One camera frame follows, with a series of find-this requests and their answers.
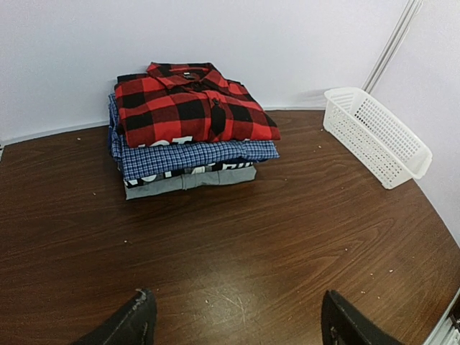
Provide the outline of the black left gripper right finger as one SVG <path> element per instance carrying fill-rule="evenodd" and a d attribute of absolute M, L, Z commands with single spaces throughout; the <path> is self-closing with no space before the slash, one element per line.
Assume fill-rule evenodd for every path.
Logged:
<path fill-rule="evenodd" d="M 327 290 L 321 305 L 323 344 L 397 344 L 335 290 Z"/>

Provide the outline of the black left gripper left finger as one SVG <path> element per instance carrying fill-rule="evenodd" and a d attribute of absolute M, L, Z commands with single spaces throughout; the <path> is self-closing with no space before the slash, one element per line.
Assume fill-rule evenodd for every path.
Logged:
<path fill-rule="evenodd" d="M 155 295 L 151 290 L 137 289 L 133 298 L 100 326 L 80 337 L 73 344 L 153 345 L 156 321 Z"/>

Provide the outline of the red black plaid shirt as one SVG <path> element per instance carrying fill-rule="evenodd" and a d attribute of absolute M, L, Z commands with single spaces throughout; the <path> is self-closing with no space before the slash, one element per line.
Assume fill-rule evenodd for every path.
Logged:
<path fill-rule="evenodd" d="M 245 86 L 211 63 L 151 63 L 145 73 L 114 87 L 117 130 L 131 148 L 281 138 Z"/>

